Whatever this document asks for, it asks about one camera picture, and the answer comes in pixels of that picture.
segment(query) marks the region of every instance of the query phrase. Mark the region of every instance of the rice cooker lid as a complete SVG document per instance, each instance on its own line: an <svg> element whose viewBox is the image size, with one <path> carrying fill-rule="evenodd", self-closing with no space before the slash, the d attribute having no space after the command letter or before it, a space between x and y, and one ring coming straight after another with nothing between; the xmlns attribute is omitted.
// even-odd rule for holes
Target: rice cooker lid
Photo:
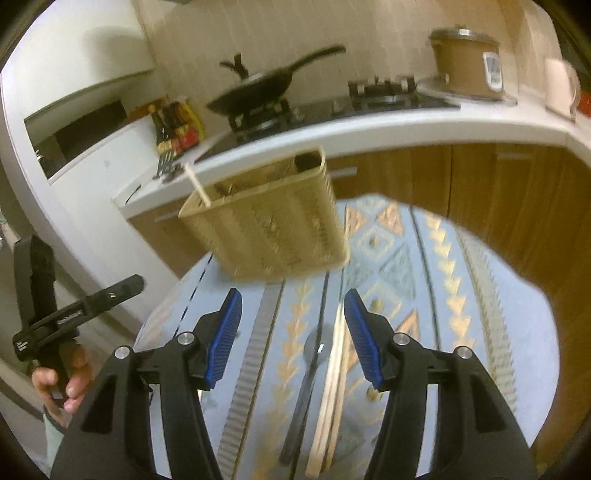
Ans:
<svg viewBox="0 0 591 480"><path fill-rule="evenodd" d="M479 41L483 43L488 43L495 47L499 46L499 42L497 42L494 38L485 33L479 33L474 30L469 30L465 25L456 25L454 28L436 28L431 32L431 36L429 36L431 40L442 40L442 39L452 39L452 40L473 40Z"/></svg>

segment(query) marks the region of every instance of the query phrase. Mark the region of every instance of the table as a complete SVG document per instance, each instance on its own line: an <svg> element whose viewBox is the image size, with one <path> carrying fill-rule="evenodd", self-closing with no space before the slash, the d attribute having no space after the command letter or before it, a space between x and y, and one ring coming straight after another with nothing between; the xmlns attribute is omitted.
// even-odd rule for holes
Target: table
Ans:
<svg viewBox="0 0 591 480"><path fill-rule="evenodd" d="M470 346L531 445L558 381L557 332L543 293L446 219L375 195L338 202L337 208L348 225L351 261L329 272L323 327L334 325L342 296L357 288L368 310L423 346L443 351ZM316 330L325 274L240 283L206 255L138 334L136 350L156 348L217 310L231 287L242 293L242 320L224 377L213 391L202 393L201 402L227 479L285 475L278 457L306 371L302 349ZM327 363L316 374L296 478L304 478L316 455ZM387 394L378 394L364 379L352 347L343 365L342 414L333 432L332 464L321 478L363 477L387 402ZM156 385L150 407L154 460L158 473L170 477L159 398ZM417 475L428 471L436 406L432 386Z"/></svg>

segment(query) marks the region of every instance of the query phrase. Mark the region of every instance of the pan handle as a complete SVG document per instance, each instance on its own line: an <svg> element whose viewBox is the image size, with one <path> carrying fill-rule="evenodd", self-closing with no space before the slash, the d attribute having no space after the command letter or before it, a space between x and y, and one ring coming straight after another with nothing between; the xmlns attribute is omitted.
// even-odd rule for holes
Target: pan handle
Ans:
<svg viewBox="0 0 591 480"><path fill-rule="evenodd" d="M242 55L240 53L236 53L236 55L234 55L234 63L224 60L220 62L220 67L226 67L234 73L237 73L240 75L241 80L247 79L249 76L248 70L242 64Z"/></svg>
<svg viewBox="0 0 591 480"><path fill-rule="evenodd" d="M328 55L333 55L335 53L345 53L346 51L347 50L345 49L344 45L332 45L331 47L322 48L321 50L312 52L300 58L297 62L292 63L290 66L287 67L287 70L291 70L292 72L294 72L297 69L302 68L304 65L308 65L309 63L312 63L317 59L327 57Z"/></svg>

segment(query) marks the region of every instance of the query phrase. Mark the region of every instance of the white countertop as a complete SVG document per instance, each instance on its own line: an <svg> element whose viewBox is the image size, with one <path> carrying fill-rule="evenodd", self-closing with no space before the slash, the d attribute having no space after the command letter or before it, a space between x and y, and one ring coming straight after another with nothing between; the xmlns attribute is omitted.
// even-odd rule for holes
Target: white countertop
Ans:
<svg viewBox="0 0 591 480"><path fill-rule="evenodd" d="M535 92L522 88L517 106L463 101L460 109L425 109L372 113L310 125L234 148L193 165L221 135L185 155L185 162L205 185L276 158L321 146L327 158L418 145L462 142L530 143L566 147L591 167L591 119L563 119L544 107ZM126 218L188 196L193 187L185 174L169 184L142 173L113 198Z"/></svg>

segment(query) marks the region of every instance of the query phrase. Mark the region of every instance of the stove burner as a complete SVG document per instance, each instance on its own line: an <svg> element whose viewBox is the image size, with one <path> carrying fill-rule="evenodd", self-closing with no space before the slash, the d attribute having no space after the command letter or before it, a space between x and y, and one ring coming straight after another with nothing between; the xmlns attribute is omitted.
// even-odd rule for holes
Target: stove burner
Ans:
<svg viewBox="0 0 591 480"><path fill-rule="evenodd" d="M262 132L279 129L282 125L303 122L304 118L299 108L292 111L289 102L281 99L250 112L229 117L228 122L237 139L246 141L260 136Z"/></svg>
<svg viewBox="0 0 591 480"><path fill-rule="evenodd" d="M379 81L374 78L373 84L367 82L349 82L349 96L353 104L391 105L405 103L415 98L417 84L414 76L400 76L392 82L390 79Z"/></svg>

